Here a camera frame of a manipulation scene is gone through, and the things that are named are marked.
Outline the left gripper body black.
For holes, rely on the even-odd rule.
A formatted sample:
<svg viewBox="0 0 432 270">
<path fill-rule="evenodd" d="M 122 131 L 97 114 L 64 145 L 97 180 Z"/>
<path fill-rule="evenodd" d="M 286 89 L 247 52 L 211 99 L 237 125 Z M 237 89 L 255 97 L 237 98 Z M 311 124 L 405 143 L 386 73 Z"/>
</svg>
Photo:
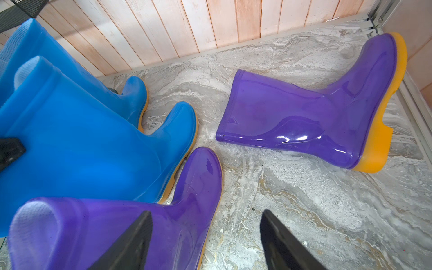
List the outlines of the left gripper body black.
<svg viewBox="0 0 432 270">
<path fill-rule="evenodd" d="M 19 138 L 9 137 L 1 138 L 1 164 L 0 171 L 2 172 L 14 161 L 18 160 L 25 152 L 26 148 Z"/>
</svg>

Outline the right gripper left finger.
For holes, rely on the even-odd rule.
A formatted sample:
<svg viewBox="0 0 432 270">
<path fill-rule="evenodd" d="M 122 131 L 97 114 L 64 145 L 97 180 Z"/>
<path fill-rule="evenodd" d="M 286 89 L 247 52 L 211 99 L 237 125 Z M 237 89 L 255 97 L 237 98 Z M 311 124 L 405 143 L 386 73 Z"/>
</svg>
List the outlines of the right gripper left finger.
<svg viewBox="0 0 432 270">
<path fill-rule="evenodd" d="M 153 232 L 150 211 L 141 215 L 118 237 L 115 243 L 93 264 L 90 270 L 142 270 Z"/>
</svg>

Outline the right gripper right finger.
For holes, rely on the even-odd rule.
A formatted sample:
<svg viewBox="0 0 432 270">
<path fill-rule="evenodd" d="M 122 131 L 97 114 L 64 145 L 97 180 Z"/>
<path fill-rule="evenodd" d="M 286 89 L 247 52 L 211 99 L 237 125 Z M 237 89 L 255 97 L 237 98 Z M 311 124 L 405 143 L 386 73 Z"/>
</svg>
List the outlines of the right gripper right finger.
<svg viewBox="0 0 432 270">
<path fill-rule="evenodd" d="M 262 214 L 260 233 L 269 270 L 326 270 L 268 209 Z"/>
</svg>

